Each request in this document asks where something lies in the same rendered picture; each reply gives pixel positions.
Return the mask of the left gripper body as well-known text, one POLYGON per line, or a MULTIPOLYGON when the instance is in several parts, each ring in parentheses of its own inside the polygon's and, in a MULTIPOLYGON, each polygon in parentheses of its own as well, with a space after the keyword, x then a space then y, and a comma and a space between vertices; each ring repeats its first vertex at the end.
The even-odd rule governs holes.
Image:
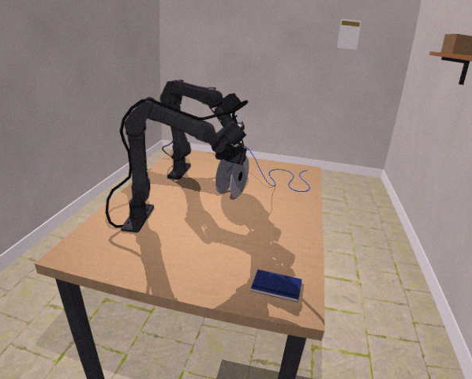
POLYGON ((220 123, 223 127, 225 127, 229 122, 231 122, 233 120, 233 118, 231 117, 231 115, 229 114, 226 118, 225 118, 225 121, 221 120, 220 123))

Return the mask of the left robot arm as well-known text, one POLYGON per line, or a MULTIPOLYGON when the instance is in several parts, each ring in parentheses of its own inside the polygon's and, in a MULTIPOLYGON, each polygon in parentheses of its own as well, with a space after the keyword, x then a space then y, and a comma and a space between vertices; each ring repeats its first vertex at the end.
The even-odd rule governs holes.
MULTIPOLYGON (((217 110, 214 110, 214 114, 231 111, 241 102, 235 93, 231 93, 223 98, 222 93, 219 91, 198 88, 180 82, 183 80, 177 81, 168 81, 160 96, 161 103, 165 103, 177 110, 181 110, 180 104, 182 104, 182 96, 199 100, 203 104, 208 105, 210 109, 216 107, 217 110)), ((185 132, 175 129, 174 127, 170 128, 173 137, 172 148, 174 152, 171 159, 174 159, 174 167, 167 175, 167 178, 181 179, 191 166, 191 163, 185 163, 185 157, 191 153, 191 147, 190 143, 187 141, 185 132)))

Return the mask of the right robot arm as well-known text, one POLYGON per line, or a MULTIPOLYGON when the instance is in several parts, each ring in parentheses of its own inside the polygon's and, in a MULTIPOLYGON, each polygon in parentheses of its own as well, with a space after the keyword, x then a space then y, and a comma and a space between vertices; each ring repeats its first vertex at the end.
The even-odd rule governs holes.
POLYGON ((241 122, 236 123, 232 120, 219 132, 216 132, 214 126, 204 120, 197 120, 158 103, 152 103, 152 101, 142 103, 129 114, 125 121, 125 132, 128 135, 132 168, 133 184, 131 188, 133 196, 129 200, 129 217, 123 223, 121 230, 135 233, 140 231, 154 208, 154 205, 146 204, 145 212, 145 201, 149 198, 151 189, 150 178, 147 183, 148 173, 145 148, 147 118, 179 129, 199 141, 209 143, 212 150, 221 156, 229 153, 230 144, 236 145, 246 136, 241 130, 245 129, 244 124, 241 122), (242 127, 238 124, 242 125, 242 127))

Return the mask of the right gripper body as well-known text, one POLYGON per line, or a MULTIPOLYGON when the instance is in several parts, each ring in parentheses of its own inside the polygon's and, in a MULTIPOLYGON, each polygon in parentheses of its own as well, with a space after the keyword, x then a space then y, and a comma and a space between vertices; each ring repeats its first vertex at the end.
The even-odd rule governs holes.
MULTIPOLYGON (((229 143, 230 144, 230 143, 229 143)), ((224 159, 227 162, 232 162, 232 163, 237 163, 237 164, 243 164, 243 160, 245 158, 245 153, 243 153, 243 147, 236 145, 231 145, 230 144, 230 151, 227 155, 221 156, 219 154, 215 154, 216 158, 219 159, 224 159)))

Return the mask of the grey disc with black centre hole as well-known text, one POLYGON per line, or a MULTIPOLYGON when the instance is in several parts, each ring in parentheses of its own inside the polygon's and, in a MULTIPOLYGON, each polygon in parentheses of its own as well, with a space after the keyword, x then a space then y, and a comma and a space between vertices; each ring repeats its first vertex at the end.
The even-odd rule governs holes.
POLYGON ((248 174, 249 159, 247 156, 243 165, 227 162, 226 160, 221 159, 215 176, 215 187, 217 192, 223 194, 230 187, 232 197, 239 197, 245 188, 248 174), (233 164, 234 166, 232 166, 233 164))

